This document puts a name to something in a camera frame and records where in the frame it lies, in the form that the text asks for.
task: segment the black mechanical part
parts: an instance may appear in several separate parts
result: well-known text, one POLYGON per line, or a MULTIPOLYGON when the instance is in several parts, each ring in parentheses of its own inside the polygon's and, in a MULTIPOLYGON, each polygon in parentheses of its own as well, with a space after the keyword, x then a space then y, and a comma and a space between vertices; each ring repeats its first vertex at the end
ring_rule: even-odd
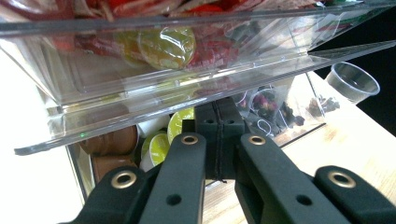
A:
POLYGON ((183 119, 181 121, 181 132, 182 133, 195 133, 195 120, 194 119, 183 119))
POLYGON ((207 141, 206 179, 235 179, 233 157, 245 123, 233 99, 196 106, 194 114, 195 131, 207 141))
POLYGON ((270 138, 241 137, 235 191, 248 223, 348 223, 270 138))
POLYGON ((139 223, 202 223, 205 149, 197 133, 172 141, 139 223))
POLYGON ((137 223, 161 166, 148 173, 123 166, 112 170, 91 192, 72 224, 137 223))
POLYGON ((321 167, 315 174, 314 183, 352 223, 396 223, 396 207, 347 169, 321 167))

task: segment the plastic cup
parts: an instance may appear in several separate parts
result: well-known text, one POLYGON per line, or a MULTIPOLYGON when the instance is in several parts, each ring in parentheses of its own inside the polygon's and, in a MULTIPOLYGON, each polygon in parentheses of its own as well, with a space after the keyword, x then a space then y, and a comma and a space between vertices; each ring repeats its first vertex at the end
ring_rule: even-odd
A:
POLYGON ((352 104, 379 93, 378 82, 352 63, 335 63, 325 80, 352 104))

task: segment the brown coffee capsule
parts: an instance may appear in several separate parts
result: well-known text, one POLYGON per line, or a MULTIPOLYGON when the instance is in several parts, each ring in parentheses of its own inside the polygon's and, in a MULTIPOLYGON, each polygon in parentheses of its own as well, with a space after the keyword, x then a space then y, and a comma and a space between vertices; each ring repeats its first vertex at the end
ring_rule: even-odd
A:
POLYGON ((93 156, 127 155, 135 149, 138 141, 136 126, 102 134, 82 142, 82 149, 93 156))
POLYGON ((124 156, 91 156, 92 170, 95 183, 99 181, 110 171, 125 165, 134 166, 130 155, 124 156))

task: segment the transparent acrylic lid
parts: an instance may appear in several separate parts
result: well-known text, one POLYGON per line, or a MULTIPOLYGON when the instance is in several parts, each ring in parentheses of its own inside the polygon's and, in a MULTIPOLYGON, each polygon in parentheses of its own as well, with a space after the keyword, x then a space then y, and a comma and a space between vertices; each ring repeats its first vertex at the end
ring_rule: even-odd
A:
POLYGON ((48 114, 50 138, 16 153, 76 143, 393 47, 309 52, 394 5, 0 22, 1 49, 40 89, 48 114), (71 49, 62 48, 70 42, 71 49))

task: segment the screw hole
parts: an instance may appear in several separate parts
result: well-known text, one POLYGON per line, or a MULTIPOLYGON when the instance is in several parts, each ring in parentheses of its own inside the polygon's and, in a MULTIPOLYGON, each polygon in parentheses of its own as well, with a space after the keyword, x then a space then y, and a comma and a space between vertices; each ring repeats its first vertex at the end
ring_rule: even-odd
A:
POLYGON ((194 145, 195 143, 198 142, 198 138, 192 135, 185 136, 182 140, 182 143, 186 145, 194 145))
POLYGON ((298 203, 305 205, 305 206, 309 206, 312 204, 311 199, 305 195, 297 195, 296 200, 298 203))
POLYGON ((119 176, 119 178, 117 179, 117 183, 119 184, 125 184, 128 181, 131 181, 131 177, 128 175, 121 175, 119 176))
POLYGON ((136 181, 136 175, 131 171, 121 171, 111 179, 111 186, 115 189, 126 189, 136 181))
POLYGON ((172 194, 166 197, 166 203, 175 206, 181 203, 181 197, 178 194, 172 194))
POLYGON ((260 136, 250 136, 248 141, 251 144, 258 145, 258 146, 265 144, 265 139, 263 137, 260 137, 260 136))
POLYGON ((328 177, 335 185, 341 188, 353 189, 356 187, 355 180, 342 172, 331 171, 328 177))
POLYGON ((344 177, 343 175, 335 175, 334 179, 336 179, 337 181, 341 182, 341 183, 348 183, 348 179, 346 177, 344 177))

